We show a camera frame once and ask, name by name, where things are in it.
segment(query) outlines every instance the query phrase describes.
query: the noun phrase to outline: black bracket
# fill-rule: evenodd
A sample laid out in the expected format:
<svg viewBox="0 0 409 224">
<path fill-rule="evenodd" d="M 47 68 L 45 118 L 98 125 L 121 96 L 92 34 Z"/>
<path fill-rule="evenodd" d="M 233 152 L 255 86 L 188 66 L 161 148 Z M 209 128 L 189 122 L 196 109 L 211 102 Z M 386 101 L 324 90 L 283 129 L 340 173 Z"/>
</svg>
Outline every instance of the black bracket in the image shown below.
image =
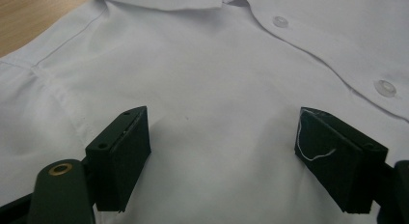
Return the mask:
<svg viewBox="0 0 409 224">
<path fill-rule="evenodd" d="M 337 117 L 301 108 L 295 154 L 325 187 L 342 211 L 369 213 L 377 221 L 409 224 L 409 161 L 385 163 L 388 149 Z"/>
<path fill-rule="evenodd" d="M 100 211 L 125 211 L 150 155 L 147 107 L 123 112 L 86 148 L 82 160 L 43 168 L 33 194 L 0 208 L 2 223 L 95 223 Z"/>
</svg>

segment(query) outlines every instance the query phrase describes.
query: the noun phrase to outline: shirt button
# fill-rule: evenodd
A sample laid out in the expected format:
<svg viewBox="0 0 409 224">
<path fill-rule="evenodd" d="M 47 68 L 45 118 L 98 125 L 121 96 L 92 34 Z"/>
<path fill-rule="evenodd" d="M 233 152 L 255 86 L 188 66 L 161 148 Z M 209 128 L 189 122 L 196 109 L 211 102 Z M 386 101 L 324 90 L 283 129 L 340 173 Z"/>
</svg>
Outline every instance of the shirt button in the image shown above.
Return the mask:
<svg viewBox="0 0 409 224">
<path fill-rule="evenodd" d="M 274 16 L 273 24 L 276 25 L 279 28 L 287 28 L 288 27 L 288 21 L 285 18 L 281 17 L 281 16 Z"/>
<path fill-rule="evenodd" d="M 391 98 L 396 95 L 396 88 L 392 83 L 385 81 L 385 80 L 379 80 L 374 83 L 376 91 L 381 95 L 386 98 Z"/>
</svg>

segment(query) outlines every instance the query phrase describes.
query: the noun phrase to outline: brass ring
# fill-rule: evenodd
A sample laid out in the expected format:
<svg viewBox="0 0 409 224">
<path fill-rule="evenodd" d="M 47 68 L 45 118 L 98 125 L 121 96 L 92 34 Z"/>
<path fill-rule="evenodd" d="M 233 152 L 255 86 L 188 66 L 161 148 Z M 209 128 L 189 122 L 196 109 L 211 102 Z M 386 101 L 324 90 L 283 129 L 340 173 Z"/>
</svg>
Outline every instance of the brass ring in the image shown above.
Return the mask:
<svg viewBox="0 0 409 224">
<path fill-rule="evenodd" d="M 60 176 L 68 172 L 69 170 L 72 169 L 72 164 L 70 163 L 61 163 L 59 165 L 56 165 L 52 167 L 49 171 L 48 174 L 51 176 Z"/>
</svg>

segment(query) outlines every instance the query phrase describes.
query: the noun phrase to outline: wooden surface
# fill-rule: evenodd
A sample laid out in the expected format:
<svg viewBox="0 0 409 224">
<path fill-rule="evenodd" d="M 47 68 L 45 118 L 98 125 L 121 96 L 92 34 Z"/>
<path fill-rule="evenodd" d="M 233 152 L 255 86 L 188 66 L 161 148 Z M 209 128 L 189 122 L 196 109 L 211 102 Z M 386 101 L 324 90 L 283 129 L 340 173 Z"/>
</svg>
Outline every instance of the wooden surface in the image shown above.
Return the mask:
<svg viewBox="0 0 409 224">
<path fill-rule="evenodd" d="M 0 57 L 45 31 L 87 0 L 0 0 Z"/>
</svg>

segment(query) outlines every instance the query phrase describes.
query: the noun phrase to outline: loose thread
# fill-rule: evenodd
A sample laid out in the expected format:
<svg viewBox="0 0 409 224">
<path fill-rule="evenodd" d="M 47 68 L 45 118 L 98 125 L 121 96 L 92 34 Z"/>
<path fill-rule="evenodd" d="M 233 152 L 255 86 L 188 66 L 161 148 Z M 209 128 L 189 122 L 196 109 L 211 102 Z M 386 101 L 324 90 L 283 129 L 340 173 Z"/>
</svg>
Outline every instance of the loose thread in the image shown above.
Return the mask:
<svg viewBox="0 0 409 224">
<path fill-rule="evenodd" d="M 302 128 L 302 125 L 301 125 L 301 123 L 302 123 L 302 122 L 301 122 L 301 116 L 303 115 L 304 112 L 309 112 L 309 113 L 314 114 L 314 112 L 307 111 L 307 110 L 303 110 L 303 112 L 300 114 L 300 128 L 298 129 L 298 134 L 297 134 L 297 147 L 298 147 L 298 150 L 300 150 L 301 155 L 304 156 L 304 158 L 306 158 L 308 161 L 314 161 L 314 160 L 316 160 L 316 159 L 318 159 L 318 158 L 326 157 L 326 156 L 329 156 L 329 155 L 333 154 L 337 149 L 331 150 L 328 154 L 319 154 L 319 155 L 316 155 L 316 156 L 313 157 L 313 158 L 309 158 L 309 157 L 307 157 L 306 155 L 304 155 L 304 153 L 303 153 L 303 151 L 301 150 L 301 147 L 300 147 L 300 133 L 301 133 L 301 128 Z"/>
</svg>

